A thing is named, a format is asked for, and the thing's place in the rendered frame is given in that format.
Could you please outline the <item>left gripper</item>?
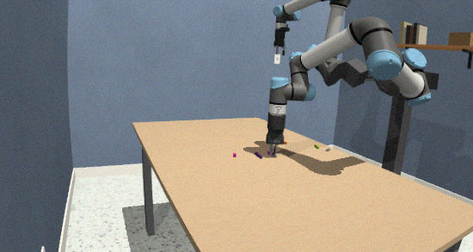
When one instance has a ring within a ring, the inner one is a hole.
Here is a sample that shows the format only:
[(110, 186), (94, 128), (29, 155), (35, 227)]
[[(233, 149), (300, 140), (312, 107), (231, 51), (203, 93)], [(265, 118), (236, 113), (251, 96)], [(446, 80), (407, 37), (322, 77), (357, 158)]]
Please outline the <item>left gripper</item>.
[[(276, 157), (277, 145), (284, 144), (284, 129), (286, 123), (286, 105), (273, 105), (269, 103), (266, 143), (270, 144), (270, 156), (272, 152)], [(273, 150), (274, 145), (274, 150)]]

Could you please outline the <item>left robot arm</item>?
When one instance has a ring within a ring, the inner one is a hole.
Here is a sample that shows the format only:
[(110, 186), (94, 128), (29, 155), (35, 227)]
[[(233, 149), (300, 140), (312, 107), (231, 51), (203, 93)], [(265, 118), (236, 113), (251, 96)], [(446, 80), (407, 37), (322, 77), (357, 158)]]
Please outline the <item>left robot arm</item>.
[(292, 53), (289, 57), (292, 82), (289, 83), (288, 78), (273, 77), (269, 103), (286, 105), (287, 101), (312, 101), (316, 88), (309, 83), (307, 71), (357, 45), (363, 46), (369, 74), (377, 80), (385, 80), (379, 80), (385, 89), (400, 90), (410, 107), (431, 100), (423, 70), (427, 65), (424, 55), (414, 48), (400, 52), (387, 22), (377, 17), (363, 17), (309, 51)]

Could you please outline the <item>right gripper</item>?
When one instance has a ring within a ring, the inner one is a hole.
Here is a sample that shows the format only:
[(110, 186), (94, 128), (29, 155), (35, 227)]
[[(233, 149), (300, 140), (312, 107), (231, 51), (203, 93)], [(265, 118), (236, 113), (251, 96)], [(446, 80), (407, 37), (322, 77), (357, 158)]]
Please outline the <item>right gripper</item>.
[[(284, 42), (284, 39), (285, 39), (285, 34), (286, 32), (284, 31), (290, 31), (290, 28), (288, 28), (288, 24), (285, 24), (285, 23), (282, 23), (282, 22), (276, 22), (276, 26), (275, 26), (275, 41), (273, 43), (274, 47), (276, 47), (276, 55), (279, 54), (279, 46), (281, 46), (281, 48), (283, 48), (283, 52), (282, 52), (282, 55), (285, 56), (285, 50), (286, 50), (286, 47), (285, 47), (285, 42)], [(280, 30), (283, 30), (283, 31), (280, 31)]]

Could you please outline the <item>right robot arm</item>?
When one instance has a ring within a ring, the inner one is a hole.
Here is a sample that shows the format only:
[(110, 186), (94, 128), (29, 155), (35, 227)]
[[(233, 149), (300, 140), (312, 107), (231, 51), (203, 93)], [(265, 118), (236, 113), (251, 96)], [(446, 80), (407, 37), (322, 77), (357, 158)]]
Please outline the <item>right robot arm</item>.
[[(330, 0), (329, 6), (331, 10), (324, 40), (327, 40), (340, 32), (344, 10), (347, 9), (347, 6), (351, 1), (352, 0)], [(275, 6), (273, 14), (276, 15), (276, 22), (286, 23), (288, 21), (298, 21), (301, 17), (299, 10), (318, 2), (320, 2), (320, 0), (293, 0), (283, 6)], [(327, 71), (337, 61), (340, 61), (338, 55), (314, 68), (321, 73), (322, 78), (324, 79)]]

